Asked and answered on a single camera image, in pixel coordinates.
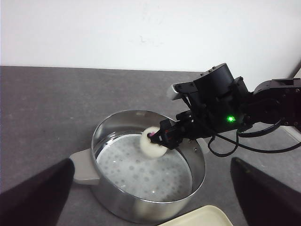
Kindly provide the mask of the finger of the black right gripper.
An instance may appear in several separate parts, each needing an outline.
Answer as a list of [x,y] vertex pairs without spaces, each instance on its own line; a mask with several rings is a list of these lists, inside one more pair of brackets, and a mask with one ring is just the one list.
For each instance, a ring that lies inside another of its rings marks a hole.
[[163,132],[149,133],[149,139],[152,143],[164,146],[167,149],[175,149],[180,143],[182,143],[182,138],[176,135],[169,135]]
[[179,136],[179,124],[170,119],[160,122],[159,134],[162,137],[176,137]]

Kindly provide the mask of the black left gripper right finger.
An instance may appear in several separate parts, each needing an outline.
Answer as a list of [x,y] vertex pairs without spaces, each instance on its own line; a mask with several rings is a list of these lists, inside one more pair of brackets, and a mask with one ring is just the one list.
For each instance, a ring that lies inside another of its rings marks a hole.
[[249,226],[299,226],[301,193],[244,160],[231,159],[234,190]]

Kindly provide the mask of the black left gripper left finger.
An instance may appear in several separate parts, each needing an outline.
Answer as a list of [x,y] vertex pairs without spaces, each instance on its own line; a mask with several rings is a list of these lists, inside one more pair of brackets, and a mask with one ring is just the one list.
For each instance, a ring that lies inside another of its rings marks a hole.
[[0,194],[2,226],[55,226],[68,199],[75,166],[69,158]]

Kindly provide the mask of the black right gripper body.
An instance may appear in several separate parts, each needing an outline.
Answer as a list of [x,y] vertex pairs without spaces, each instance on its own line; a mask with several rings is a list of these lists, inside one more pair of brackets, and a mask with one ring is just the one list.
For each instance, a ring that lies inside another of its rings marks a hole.
[[198,91],[188,94],[190,110],[176,116],[184,138],[207,138],[234,129],[251,128],[243,108],[249,91],[243,78],[233,78],[226,63],[193,81]]

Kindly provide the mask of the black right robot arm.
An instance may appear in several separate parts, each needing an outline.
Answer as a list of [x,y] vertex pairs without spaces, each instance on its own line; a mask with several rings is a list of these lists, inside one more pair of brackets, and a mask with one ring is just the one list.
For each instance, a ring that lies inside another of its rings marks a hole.
[[174,149],[184,139],[210,138],[235,130],[239,137],[267,135],[281,126],[301,127],[301,80],[273,79],[249,91],[243,77],[234,78],[223,63],[193,81],[172,85],[173,99],[188,110],[176,121],[163,120],[149,134],[154,144]]

